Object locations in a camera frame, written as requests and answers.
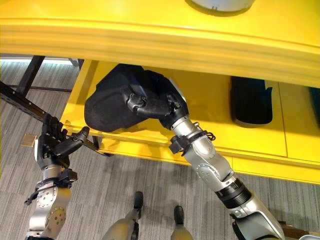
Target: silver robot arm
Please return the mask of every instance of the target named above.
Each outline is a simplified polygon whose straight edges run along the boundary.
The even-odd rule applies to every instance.
[[[66,221],[67,205],[71,191],[68,187],[59,186],[53,179],[58,179],[66,169],[51,164],[42,171],[42,181],[37,183],[35,194],[36,207],[29,221],[26,240],[56,239]]]
[[[89,128],[83,127],[67,139],[67,130],[62,130],[62,126],[56,117],[46,113],[42,134],[34,147],[34,157],[41,169],[42,180],[24,202],[30,205],[33,200],[36,201],[25,240],[54,240],[66,221],[70,188],[78,179],[77,173],[69,168],[68,156],[83,145]]]
[[[192,123],[187,116],[178,119],[170,129],[176,134],[170,149],[173,153],[183,152],[197,175],[219,197],[234,219],[232,227],[239,240],[285,239],[275,217],[216,152],[212,135],[210,140],[199,123]]]

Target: gray carpet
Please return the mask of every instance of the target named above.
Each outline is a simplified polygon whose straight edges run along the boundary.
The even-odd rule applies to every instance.
[[[44,79],[50,79],[50,87],[61,88],[61,81],[64,88],[73,86],[75,68],[63,67],[73,78],[62,81],[59,66],[51,66],[52,71],[56,69],[55,74],[49,70],[42,72]],[[7,83],[19,79],[15,77],[19,69],[7,68],[17,66],[2,65],[2,78],[4,73],[11,75],[7,76]],[[62,115],[68,97],[68,93],[44,90],[31,90],[28,94],[31,101],[57,117]],[[34,204],[25,206],[23,202],[33,192],[41,173],[33,149],[20,146],[20,142],[25,133],[39,134],[41,123],[4,102],[0,116],[0,240],[22,240],[35,208]],[[191,167],[119,155],[106,157],[85,147],[73,153],[70,162],[78,173],[78,181],[71,188],[67,220],[59,240],[100,240],[112,223],[131,210],[135,191],[144,193],[145,207],[139,221],[141,240],[170,239],[177,204],[184,207],[185,225],[195,240],[236,239],[232,219],[224,206]],[[243,174],[239,177],[278,220],[320,231],[319,185]]]

